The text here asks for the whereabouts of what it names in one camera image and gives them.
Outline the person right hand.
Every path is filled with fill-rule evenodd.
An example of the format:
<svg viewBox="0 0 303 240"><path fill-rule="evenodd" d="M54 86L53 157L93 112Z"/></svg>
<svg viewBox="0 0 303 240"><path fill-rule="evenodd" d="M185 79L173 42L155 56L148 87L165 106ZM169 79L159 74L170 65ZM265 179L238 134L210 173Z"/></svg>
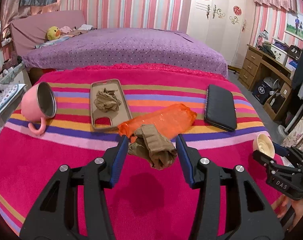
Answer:
<svg viewBox="0 0 303 240"><path fill-rule="evenodd" d="M291 231L303 217L303 199L292 200L285 195L281 195L276 201L274 201L271 207L279 219L282 219L285 216L290 207L294 209L294 217L293 219L290 219L290 224L288 226L289 231Z"/></svg>

